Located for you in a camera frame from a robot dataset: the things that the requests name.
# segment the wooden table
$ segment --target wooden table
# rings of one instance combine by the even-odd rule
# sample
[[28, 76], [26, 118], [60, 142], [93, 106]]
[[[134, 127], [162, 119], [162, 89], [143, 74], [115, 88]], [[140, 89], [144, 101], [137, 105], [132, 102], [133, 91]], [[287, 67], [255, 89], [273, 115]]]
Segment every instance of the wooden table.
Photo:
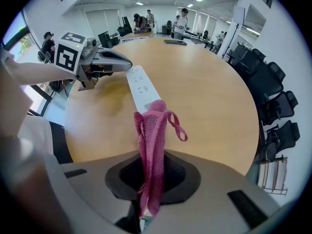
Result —
[[[181, 142], [167, 124], [165, 148], [224, 163], [245, 175], [258, 143], [253, 98], [236, 71], [200, 45], [165, 44], [166, 38], [130, 41], [114, 47], [141, 65], [167, 108], [189, 136]], [[66, 105], [65, 134], [74, 162], [138, 149], [133, 101], [124, 72], [99, 79]]]
[[150, 37], [153, 37], [152, 32], [147, 32], [147, 33], [142, 33], [142, 34], [129, 33], [120, 38], [120, 43], [122, 44], [123, 41], [126, 41], [126, 40], [135, 40], [135, 39], [143, 39], [143, 38], [150, 38]]

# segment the black cap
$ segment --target black cap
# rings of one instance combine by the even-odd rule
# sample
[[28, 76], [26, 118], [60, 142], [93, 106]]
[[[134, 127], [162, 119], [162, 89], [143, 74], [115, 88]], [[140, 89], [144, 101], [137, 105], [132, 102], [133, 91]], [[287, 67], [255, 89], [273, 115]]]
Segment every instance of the black cap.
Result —
[[48, 31], [47, 33], [45, 33], [45, 34], [44, 34], [44, 36], [43, 36], [43, 37], [44, 37], [44, 38], [46, 38], [47, 36], [54, 36], [54, 34], [51, 34], [51, 32], [50, 32], [50, 31]]
[[187, 13], [189, 13], [189, 10], [188, 10], [187, 8], [183, 8], [183, 9], [182, 9], [182, 12], [184, 12], [184, 13], [187, 14]]
[[136, 20], [138, 19], [139, 16], [140, 16], [139, 14], [135, 14], [135, 15], [134, 15], [134, 18], [135, 18], [135, 19], [134, 19], [133, 21], [136, 21]]

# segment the pink towel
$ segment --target pink towel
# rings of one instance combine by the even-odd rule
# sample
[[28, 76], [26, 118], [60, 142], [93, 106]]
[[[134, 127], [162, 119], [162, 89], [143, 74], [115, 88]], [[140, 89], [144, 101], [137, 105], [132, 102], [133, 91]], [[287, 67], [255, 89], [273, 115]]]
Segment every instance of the pink towel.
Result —
[[163, 193], [164, 183], [164, 147], [167, 119], [175, 128], [176, 135], [182, 141], [187, 141], [186, 132], [180, 127], [175, 113], [167, 110], [166, 103], [162, 100], [154, 101], [148, 111], [140, 114], [134, 113], [136, 131], [138, 133], [138, 146], [143, 162], [145, 181], [139, 193], [140, 216], [144, 215], [147, 208], [155, 216], [159, 210], [159, 201]]

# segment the white power strip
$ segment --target white power strip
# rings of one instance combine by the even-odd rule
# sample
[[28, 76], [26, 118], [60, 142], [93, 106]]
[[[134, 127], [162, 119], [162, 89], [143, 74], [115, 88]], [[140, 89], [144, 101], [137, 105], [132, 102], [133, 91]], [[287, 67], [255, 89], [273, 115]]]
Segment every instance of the white power strip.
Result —
[[151, 80], [148, 78], [141, 66], [134, 66], [126, 71], [126, 77], [129, 83], [136, 109], [141, 113], [147, 112], [151, 103], [160, 99]]

